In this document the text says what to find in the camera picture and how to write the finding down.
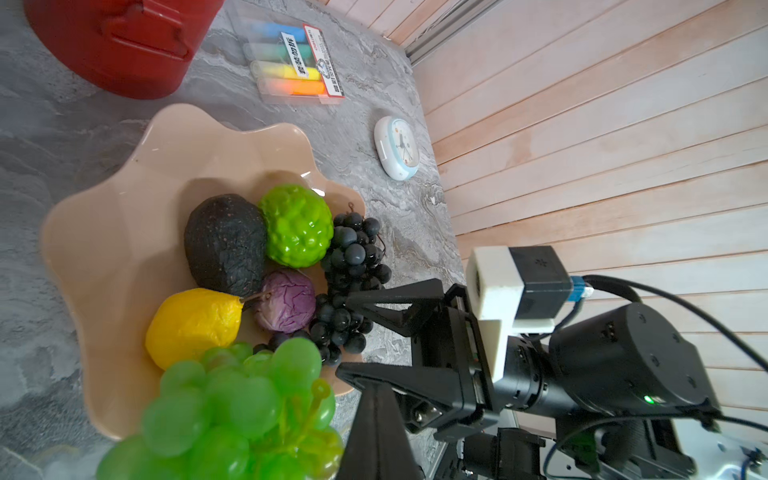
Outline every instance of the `marble countertop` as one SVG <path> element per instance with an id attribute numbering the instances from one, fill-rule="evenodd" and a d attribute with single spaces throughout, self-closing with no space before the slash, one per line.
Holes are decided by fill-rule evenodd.
<path id="1" fill-rule="evenodd" d="M 0 478 L 92 478 L 112 442 L 84 410 L 74 325 L 38 253 L 38 229 L 51 207 L 115 173 L 148 121 L 169 104 L 203 108 L 228 127 L 255 130 L 290 122 L 304 130 L 318 167 L 359 191 L 385 225 L 392 285 L 437 276 L 463 281 L 432 147 L 402 50 L 306 0 L 262 0 L 323 30 L 347 99 L 337 106 L 264 104 L 229 20 L 216 17 L 184 83 L 169 97 L 137 101 L 73 74 L 29 28 L 22 0 L 0 14 Z M 410 121 L 421 154 L 410 181 L 386 176 L 372 139 L 387 114 Z M 376 326 L 371 362 L 410 363 L 407 339 Z M 345 436 L 359 393 L 338 398 L 334 426 Z M 432 432 L 411 436 L 427 471 Z"/>

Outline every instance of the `yellow lemon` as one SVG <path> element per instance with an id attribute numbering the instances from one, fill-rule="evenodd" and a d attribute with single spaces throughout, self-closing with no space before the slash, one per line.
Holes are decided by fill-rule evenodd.
<path id="1" fill-rule="evenodd" d="M 228 293 L 204 288 L 165 299 L 147 330 L 144 345 L 162 368 L 180 360 L 199 360 L 214 346 L 229 346 L 240 329 L 243 304 Z"/>

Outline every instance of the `robotic arm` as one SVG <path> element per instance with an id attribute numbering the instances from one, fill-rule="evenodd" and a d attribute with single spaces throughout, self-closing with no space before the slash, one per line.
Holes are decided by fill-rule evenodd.
<path id="1" fill-rule="evenodd" d="M 520 429 L 482 433 L 503 409 L 554 418 L 560 450 L 592 478 L 695 473 L 670 419 L 692 417 L 715 429 L 717 398 L 696 348 L 629 286 L 570 277 L 551 247 L 477 249 L 467 278 L 445 294 L 432 279 L 349 295 L 350 309 L 411 339 L 412 366 L 337 369 L 362 391 L 339 480 L 421 479 L 401 425 L 411 433 L 434 428 L 443 442 L 463 439 L 463 460 L 444 478 L 472 471 L 542 480 L 539 437 Z M 630 303 L 565 326 L 589 284 Z M 555 325 L 569 300 L 573 313 Z M 377 306 L 392 303 L 410 306 Z"/>

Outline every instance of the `grape bunch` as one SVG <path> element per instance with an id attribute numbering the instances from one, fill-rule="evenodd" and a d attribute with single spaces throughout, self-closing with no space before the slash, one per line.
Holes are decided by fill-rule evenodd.
<path id="1" fill-rule="evenodd" d="M 376 246 L 381 223 L 357 212 L 333 218 L 331 247 L 320 261 L 326 273 L 328 293 L 316 297 L 315 319 L 310 324 L 310 339 L 320 350 L 323 365 L 341 361 L 341 347 L 349 353 L 366 348 L 366 333 L 373 322 L 346 308 L 351 292 L 379 290 L 392 277 L 392 270 L 381 263 L 384 251 Z"/>
<path id="2" fill-rule="evenodd" d="M 330 427 L 331 386 L 306 339 L 251 355 L 247 343 L 207 350 L 165 371 L 141 433 L 101 460 L 97 480 L 327 480 L 343 442 Z"/>

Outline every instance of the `alarm clock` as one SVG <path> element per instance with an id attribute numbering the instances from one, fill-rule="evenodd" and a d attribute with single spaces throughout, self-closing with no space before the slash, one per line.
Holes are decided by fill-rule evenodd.
<path id="1" fill-rule="evenodd" d="M 419 149 L 408 122 L 387 116 L 373 129 L 376 151 L 384 171 L 395 180 L 408 180 L 419 169 Z"/>

